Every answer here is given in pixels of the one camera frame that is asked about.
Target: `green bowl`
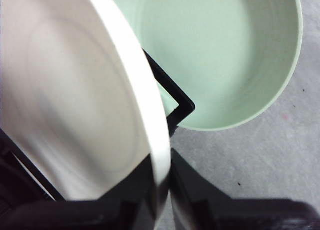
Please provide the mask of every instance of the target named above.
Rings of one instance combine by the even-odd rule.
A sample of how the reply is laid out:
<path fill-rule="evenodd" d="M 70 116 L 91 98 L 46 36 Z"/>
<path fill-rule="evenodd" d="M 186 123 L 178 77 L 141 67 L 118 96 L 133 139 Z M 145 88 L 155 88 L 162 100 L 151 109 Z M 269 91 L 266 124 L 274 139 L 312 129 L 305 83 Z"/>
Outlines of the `green bowl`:
<path fill-rule="evenodd" d="M 115 0 L 142 47 L 195 102 L 180 126 L 221 130 L 269 107 L 301 49 L 300 0 Z M 176 102 L 161 89 L 166 113 Z"/>

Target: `concrete floor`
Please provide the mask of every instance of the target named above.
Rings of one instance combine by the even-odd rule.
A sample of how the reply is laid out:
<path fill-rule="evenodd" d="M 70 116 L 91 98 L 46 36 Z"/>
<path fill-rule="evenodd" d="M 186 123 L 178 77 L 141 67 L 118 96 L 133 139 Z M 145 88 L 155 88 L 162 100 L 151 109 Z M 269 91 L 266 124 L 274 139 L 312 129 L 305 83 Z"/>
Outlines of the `concrete floor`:
<path fill-rule="evenodd" d="M 172 147 L 232 197 L 291 198 L 320 212 L 320 0 L 301 1 L 300 59 L 279 99 L 256 119 L 234 129 L 180 128 Z M 170 201 L 158 229 L 175 229 Z"/>

